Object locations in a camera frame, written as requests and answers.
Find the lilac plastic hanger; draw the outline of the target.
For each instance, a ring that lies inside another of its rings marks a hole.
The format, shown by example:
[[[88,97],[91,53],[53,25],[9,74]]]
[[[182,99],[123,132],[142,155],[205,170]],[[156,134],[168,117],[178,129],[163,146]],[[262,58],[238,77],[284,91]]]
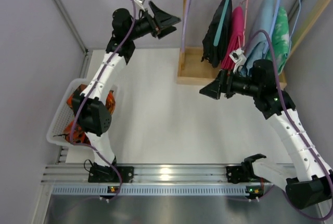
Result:
[[[186,29],[187,22],[189,17],[191,0],[183,0],[184,2],[184,12],[183,12],[183,29],[182,29],[182,38],[181,38],[181,52],[185,52],[185,44],[186,44]]]

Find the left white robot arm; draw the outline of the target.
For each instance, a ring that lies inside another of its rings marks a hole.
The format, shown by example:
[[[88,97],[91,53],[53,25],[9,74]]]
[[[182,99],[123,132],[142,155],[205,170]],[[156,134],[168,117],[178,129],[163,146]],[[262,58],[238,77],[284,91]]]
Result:
[[[113,12],[113,31],[104,59],[87,87],[72,98],[74,125],[79,125],[88,137],[88,147],[94,152],[94,164],[104,169],[114,170],[116,158],[109,141],[108,129],[112,116],[106,101],[116,78],[134,53],[134,41],[147,34],[161,39],[176,31],[175,25],[181,21],[152,1],[148,4],[152,14],[138,5],[134,6],[134,14],[125,8]]]

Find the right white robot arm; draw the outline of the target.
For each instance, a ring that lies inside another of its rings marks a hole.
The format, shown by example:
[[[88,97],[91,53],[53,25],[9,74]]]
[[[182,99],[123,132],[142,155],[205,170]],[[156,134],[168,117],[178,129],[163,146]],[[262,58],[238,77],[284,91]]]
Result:
[[[289,94],[278,88],[273,62],[257,60],[251,73],[251,76],[242,77],[220,70],[215,80],[199,91],[215,100],[221,95],[227,99],[235,94],[251,97],[279,136],[294,166],[291,172],[265,155],[256,154],[242,162],[244,177],[248,180],[263,178],[278,186],[296,209],[332,199],[332,168],[315,149]]]

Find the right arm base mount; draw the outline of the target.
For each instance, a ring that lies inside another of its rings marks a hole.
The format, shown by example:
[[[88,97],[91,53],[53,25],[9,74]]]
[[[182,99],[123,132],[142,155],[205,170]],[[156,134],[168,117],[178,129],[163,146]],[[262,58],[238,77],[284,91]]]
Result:
[[[258,177],[250,175],[242,166],[226,166],[226,178],[229,183],[258,182]]]

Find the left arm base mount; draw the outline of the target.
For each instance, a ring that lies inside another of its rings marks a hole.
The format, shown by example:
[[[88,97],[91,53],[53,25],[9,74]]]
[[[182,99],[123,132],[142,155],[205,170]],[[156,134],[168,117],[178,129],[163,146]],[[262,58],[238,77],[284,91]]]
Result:
[[[134,177],[133,166],[116,167],[123,183],[131,182]],[[107,166],[93,166],[89,170],[88,182],[90,183],[118,183],[120,179],[117,172]]]

